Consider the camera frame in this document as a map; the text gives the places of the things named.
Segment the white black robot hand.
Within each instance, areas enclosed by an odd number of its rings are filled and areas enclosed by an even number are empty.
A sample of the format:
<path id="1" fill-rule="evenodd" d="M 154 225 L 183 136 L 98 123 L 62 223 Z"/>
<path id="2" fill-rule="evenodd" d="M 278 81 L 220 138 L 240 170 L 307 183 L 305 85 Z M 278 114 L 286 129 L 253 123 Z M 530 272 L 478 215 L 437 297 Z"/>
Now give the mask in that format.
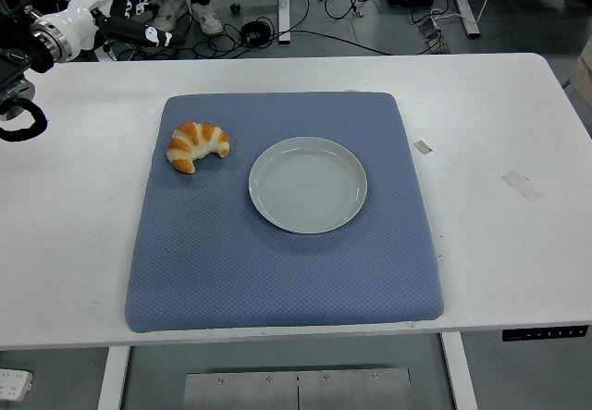
<path id="1" fill-rule="evenodd" d="M 83 50 L 93 50 L 96 39 L 167 47 L 185 42 L 181 34 L 163 31 L 135 18 L 156 7 L 158 0 L 70 0 L 65 10 L 47 18 L 56 29 L 60 58 L 66 62 Z"/>

